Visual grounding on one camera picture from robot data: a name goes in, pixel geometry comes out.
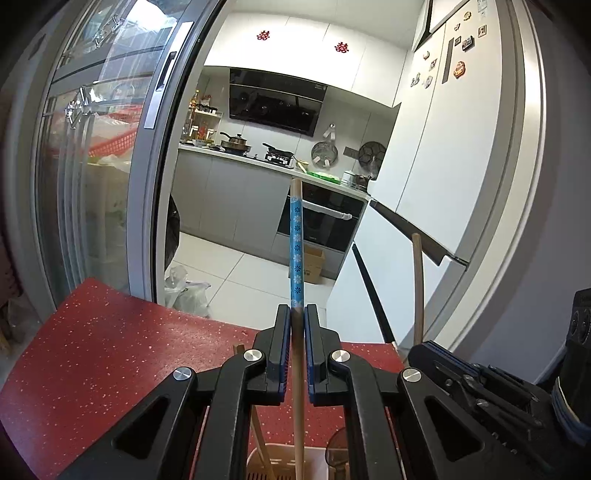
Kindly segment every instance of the red table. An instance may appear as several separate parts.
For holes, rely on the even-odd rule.
[[[40,480],[53,480],[174,368],[221,366],[257,330],[166,309],[89,279],[40,329],[0,392],[0,421]],[[391,345],[344,343],[375,367],[398,372]],[[268,443],[293,443],[291,390],[258,407]],[[307,405],[306,445],[323,447],[343,426],[340,407]]]

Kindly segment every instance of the black garbage bag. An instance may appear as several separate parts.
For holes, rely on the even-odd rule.
[[[171,195],[168,200],[168,216],[166,218],[166,241],[164,243],[164,269],[166,270],[177,252],[180,239],[181,217]]]

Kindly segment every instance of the silver screw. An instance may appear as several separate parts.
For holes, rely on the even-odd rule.
[[[262,352],[256,349],[250,349],[244,352],[244,360],[247,362],[256,362],[262,358]]]
[[[402,372],[402,378],[407,382],[415,383],[421,380],[421,372],[416,368],[407,368],[404,372]]]
[[[186,380],[188,378],[191,378],[191,369],[189,367],[178,367],[174,372],[173,372],[173,377],[175,380]]]
[[[332,360],[338,363],[346,362],[349,358],[351,358],[351,354],[347,350],[335,350],[330,355]]]

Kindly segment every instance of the oven handle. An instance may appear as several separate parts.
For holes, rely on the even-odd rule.
[[[341,220],[351,220],[353,218],[353,215],[351,215],[350,213],[338,212],[331,208],[323,207],[322,205],[308,202],[306,200],[302,200],[301,203],[304,206],[304,208],[307,208],[308,210],[312,210],[318,213],[324,213],[325,215],[329,215],[334,218],[339,218]]]

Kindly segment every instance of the white countertop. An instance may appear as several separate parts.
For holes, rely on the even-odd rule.
[[[232,155],[232,154],[225,153],[225,152],[218,152],[215,150],[209,150],[208,148],[193,147],[191,145],[179,144],[178,149],[207,154],[207,155],[213,155],[215,157],[227,158],[228,160],[235,160],[235,161],[239,161],[239,162],[243,162],[243,163],[248,163],[250,165],[254,165],[255,167],[268,168],[270,170],[275,170],[280,173],[284,173],[284,174],[289,175],[290,177],[293,177],[293,178],[302,179],[306,183],[312,183],[314,185],[324,187],[324,188],[332,190],[334,192],[339,192],[344,195],[348,195],[349,197],[358,198],[360,200],[363,200],[364,202],[368,202],[371,199],[371,197],[365,192],[361,192],[360,190],[355,190],[355,189],[346,187],[344,185],[332,183],[331,181],[322,180],[317,177],[313,177],[312,175],[307,175],[304,172],[302,172],[301,170],[280,167],[278,165],[273,165],[271,163],[266,163],[264,161],[254,160],[253,158],[240,157],[239,155]]]

